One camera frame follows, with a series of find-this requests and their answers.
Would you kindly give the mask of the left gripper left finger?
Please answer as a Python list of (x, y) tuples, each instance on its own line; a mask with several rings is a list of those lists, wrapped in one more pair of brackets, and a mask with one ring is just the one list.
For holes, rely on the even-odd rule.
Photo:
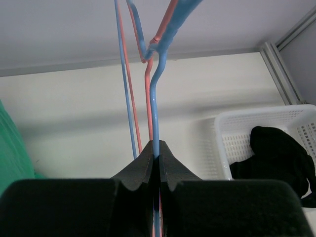
[(3, 237), (150, 237), (152, 143), (109, 179), (26, 179), (0, 198)]

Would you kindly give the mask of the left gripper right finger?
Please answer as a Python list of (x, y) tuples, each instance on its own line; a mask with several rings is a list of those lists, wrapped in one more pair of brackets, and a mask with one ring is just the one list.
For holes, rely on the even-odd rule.
[(299, 199), (276, 180), (202, 180), (160, 142), (165, 237), (311, 237)]

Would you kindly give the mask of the black tank top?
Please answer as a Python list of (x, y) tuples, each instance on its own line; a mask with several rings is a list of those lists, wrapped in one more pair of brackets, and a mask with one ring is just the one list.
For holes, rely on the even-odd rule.
[(316, 170), (312, 157), (290, 135), (274, 127), (251, 130), (250, 158), (234, 162), (234, 179), (273, 179), (286, 182), (306, 208), (316, 206)]

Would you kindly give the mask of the green tank top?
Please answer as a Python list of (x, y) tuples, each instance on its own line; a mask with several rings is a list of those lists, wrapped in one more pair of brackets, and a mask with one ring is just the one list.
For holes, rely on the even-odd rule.
[(6, 111), (0, 105), (0, 193), (13, 182), (24, 179), (46, 179), (36, 172), (23, 139)]

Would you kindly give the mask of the pink wire hanger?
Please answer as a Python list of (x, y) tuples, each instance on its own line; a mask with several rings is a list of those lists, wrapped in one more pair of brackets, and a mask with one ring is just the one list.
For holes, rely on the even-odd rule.
[[(132, 89), (132, 82), (130, 76), (129, 61), (126, 49), (126, 42), (124, 38), (124, 31), (122, 26), (122, 19), (119, 10), (119, 4), (117, 1), (115, 3), (116, 11), (116, 21), (118, 29), (118, 41), (120, 50), (120, 59), (122, 66), (122, 75), (125, 89), (126, 107), (128, 113), (128, 121), (131, 135), (131, 143), (133, 149), (133, 155), (136, 155), (134, 132), (136, 130), (136, 137), (138, 143), (138, 149), (141, 152), (141, 139), (139, 132), (139, 123), (137, 117), (137, 110), (134, 100), (134, 94)], [(134, 5), (133, 1), (128, 0), (127, 5), (129, 13), (132, 19), (133, 29), (135, 33), (135, 38), (138, 46), (139, 56), (142, 63), (147, 63), (145, 70), (145, 94), (146, 94), (146, 105), (147, 105), (147, 119), (148, 119), (148, 130), (149, 138), (153, 142), (153, 154), (154, 160), (157, 161), (159, 157), (159, 131), (158, 131), (158, 109), (157, 109), (157, 99), (156, 99), (156, 85), (160, 78), (162, 72), (164, 71), (167, 50), (158, 49), (162, 45), (163, 38), (166, 37), (165, 29), (168, 22), (170, 21), (174, 8), (177, 4), (176, 0), (172, 0), (164, 14), (164, 17), (160, 23), (160, 26), (156, 32), (156, 35), (150, 41), (150, 45), (146, 48), (143, 31), (140, 23), (140, 18)]]

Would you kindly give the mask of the light blue wire hanger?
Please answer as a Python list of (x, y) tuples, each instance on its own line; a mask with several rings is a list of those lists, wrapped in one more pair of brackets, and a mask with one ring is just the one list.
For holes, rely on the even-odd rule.
[[(147, 119), (149, 137), (153, 143), (154, 161), (158, 161), (160, 154), (159, 148), (159, 126), (158, 126), (158, 108), (156, 98), (156, 85), (165, 69), (167, 62), (168, 49), (188, 16), (200, 4), (198, 0), (172, 0), (164, 14), (156, 35), (150, 41), (148, 46), (145, 45), (141, 21), (137, 8), (133, 1), (128, 0), (129, 8), (138, 51), (142, 63), (146, 63), (145, 70), (145, 94), (147, 106)], [(124, 31), (119, 9), (118, 1), (114, 2), (116, 12), (116, 22), (118, 31), (118, 43), (121, 60), (121, 68), (125, 90), (125, 100), (128, 114), (130, 137), (133, 154), (141, 152), (141, 139), (139, 133), (139, 123), (137, 110), (135, 106), (134, 94), (131, 83), (129, 61), (124, 38)]]

